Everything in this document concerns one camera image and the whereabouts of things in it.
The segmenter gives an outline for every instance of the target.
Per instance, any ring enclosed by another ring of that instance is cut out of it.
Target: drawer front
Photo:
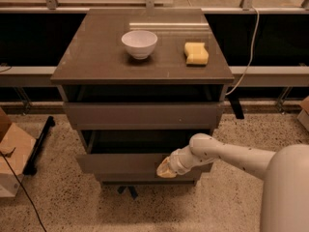
[[[211,104],[87,104],[65,103],[76,130],[214,129],[222,114]]]
[[[173,179],[156,175],[156,169],[165,158],[162,154],[91,154],[76,157],[84,173],[92,173],[102,182],[179,182],[193,183],[201,176],[201,169]]]

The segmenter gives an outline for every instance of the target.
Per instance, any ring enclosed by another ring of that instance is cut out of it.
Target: box
[[[309,97],[300,103],[302,108],[301,112],[298,114],[298,121],[309,131]]]
[[[20,181],[22,181],[22,172],[33,151],[35,142],[36,139],[17,124],[12,123],[0,107],[0,151],[6,154],[14,149],[7,161]],[[0,197],[14,197],[18,188],[18,181],[0,156]]]

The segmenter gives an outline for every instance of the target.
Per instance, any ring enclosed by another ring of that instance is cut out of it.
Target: black cable
[[[13,66],[9,66],[7,69],[3,70],[3,71],[0,71],[0,73],[4,73],[4,72],[7,72],[8,70],[10,70]]]
[[[35,212],[36,212],[36,214],[37,214],[37,217],[38,217],[38,220],[39,220],[39,222],[40,222],[40,225],[41,225],[42,229],[44,230],[44,232],[46,232],[46,229],[45,229],[45,227],[44,227],[44,225],[42,224],[42,221],[41,221],[41,219],[40,219],[38,210],[37,210],[35,204],[33,203],[32,199],[31,199],[30,196],[28,195],[28,192],[27,192],[26,188],[21,184],[21,182],[19,181],[19,179],[18,179],[18,177],[16,176],[15,172],[13,171],[12,167],[10,166],[9,162],[7,161],[6,157],[3,155],[3,153],[2,153],[1,151],[0,151],[0,154],[1,154],[1,157],[2,157],[2,158],[5,160],[5,162],[7,163],[7,165],[10,167],[10,169],[11,169],[11,171],[13,172],[14,176],[16,177],[17,181],[19,182],[20,186],[21,186],[21,187],[23,188],[23,190],[25,191],[26,196],[28,197],[30,203],[32,204],[32,206],[33,206],[33,208],[34,208],[34,210],[35,210]]]

